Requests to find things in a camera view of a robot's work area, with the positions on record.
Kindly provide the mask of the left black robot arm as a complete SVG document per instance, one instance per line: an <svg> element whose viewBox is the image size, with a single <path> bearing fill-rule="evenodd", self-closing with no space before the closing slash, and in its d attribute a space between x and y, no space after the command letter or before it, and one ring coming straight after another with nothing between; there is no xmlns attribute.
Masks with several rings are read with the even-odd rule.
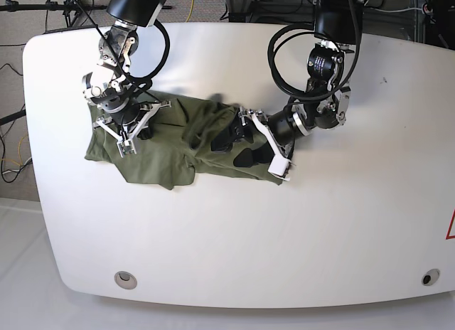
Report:
<svg viewBox="0 0 455 330"><path fill-rule="evenodd" d="M264 127L264 145L246 149L234 160L239 167L266 164L274 158L291 160L297 139L315 129L333 129L346 121L349 80L358 62L363 30L363 10L368 0L315 0L314 29L291 23L276 32L267 47L272 79L289 97L280 112L262 115L238 108L233 121L210 143L211 151L228 153L234 143L253 142ZM318 39L306 63L305 90L285 81L276 64L279 50L289 41L311 34Z"/></svg>

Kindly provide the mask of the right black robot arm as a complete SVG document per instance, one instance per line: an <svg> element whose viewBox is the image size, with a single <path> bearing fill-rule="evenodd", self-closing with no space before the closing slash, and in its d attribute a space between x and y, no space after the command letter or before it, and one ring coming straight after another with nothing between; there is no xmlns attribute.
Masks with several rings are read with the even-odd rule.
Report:
<svg viewBox="0 0 455 330"><path fill-rule="evenodd" d="M157 20L167 0L110 0L107 13L115 18L114 25L102 34L98 44L100 58L96 68L82 79L83 95L87 102L98 107L110 123L114 123L121 139L134 133L141 140L153 137L152 121L146 113L161 101L149 89L152 79L164 67L170 38ZM135 77L130 73L131 56L139 46L138 27L152 23L164 37L165 48L159 64L149 74ZM138 96L151 97L139 102Z"/></svg>

